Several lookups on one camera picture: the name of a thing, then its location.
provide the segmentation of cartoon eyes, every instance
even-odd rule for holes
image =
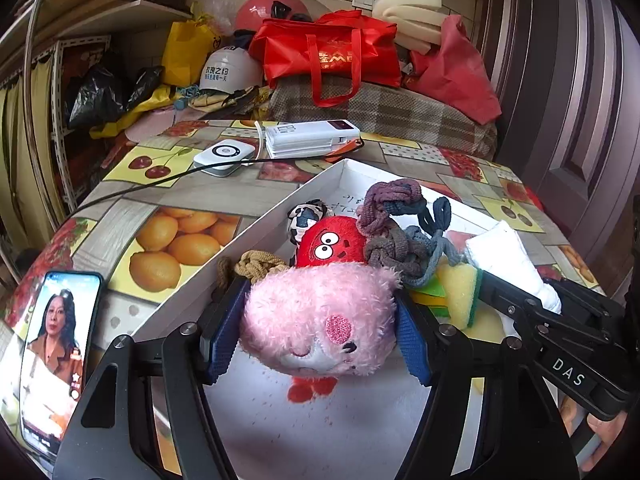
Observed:
[[[319,260],[331,258],[334,254],[334,250],[330,246],[337,244],[339,239],[340,237],[336,233],[323,233],[320,237],[322,245],[316,247],[316,250],[314,251],[316,258]]]
[[[339,239],[340,237],[336,233],[332,233],[332,232],[324,233],[320,237],[320,241],[326,245],[337,244]]]

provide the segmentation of white device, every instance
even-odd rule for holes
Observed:
[[[267,126],[271,158],[326,155],[360,137],[360,130],[344,119]]]
[[[242,161],[247,160],[254,151],[255,147],[246,142],[240,142],[235,139],[220,140],[220,142],[194,156],[193,165],[195,168],[200,168],[209,164],[228,162],[224,166],[202,170],[213,176],[227,176],[237,170]]]

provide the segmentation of white box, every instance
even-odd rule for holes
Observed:
[[[336,214],[355,216],[356,202],[364,198],[372,184],[397,178],[354,160],[334,164],[276,204],[205,264],[136,330],[134,339],[164,336],[183,322],[196,320],[210,301],[218,258],[238,260],[247,250],[261,249],[288,260],[294,247],[288,240],[287,212],[293,206],[321,198],[334,207]],[[425,187],[422,194],[430,207],[442,196]],[[497,223],[460,202],[450,202],[453,230],[481,234]],[[394,219],[402,227],[417,224],[415,216]],[[214,386],[206,387],[216,427],[239,477],[395,477],[430,391],[409,375],[398,349],[377,373],[341,378],[330,396],[311,402],[289,402],[290,382],[291,377],[266,368],[236,349],[228,372]],[[154,391],[154,403],[158,400]],[[453,473],[471,464],[481,407],[482,397],[472,387]]]

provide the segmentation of white cloth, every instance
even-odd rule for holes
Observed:
[[[487,232],[467,240],[465,255],[469,263],[479,269],[537,297],[547,310],[556,314],[562,312],[558,294],[551,285],[542,281],[517,232],[504,220]],[[504,314],[500,314],[500,318],[505,335],[517,336],[513,319]]]
[[[374,18],[398,26],[398,45],[424,55],[432,43],[442,40],[440,27],[447,15],[435,10],[441,6],[442,0],[376,0],[371,12]]]

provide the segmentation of pink cloth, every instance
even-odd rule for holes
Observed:
[[[454,107],[479,124],[502,113],[482,56],[466,38],[461,16],[447,16],[442,23],[440,48],[424,56],[412,50],[411,60],[414,75],[404,80],[409,90]]]
[[[140,117],[129,128],[124,130],[127,139],[132,142],[142,142],[164,132],[174,124],[174,106],[165,106],[157,110],[151,110]]]

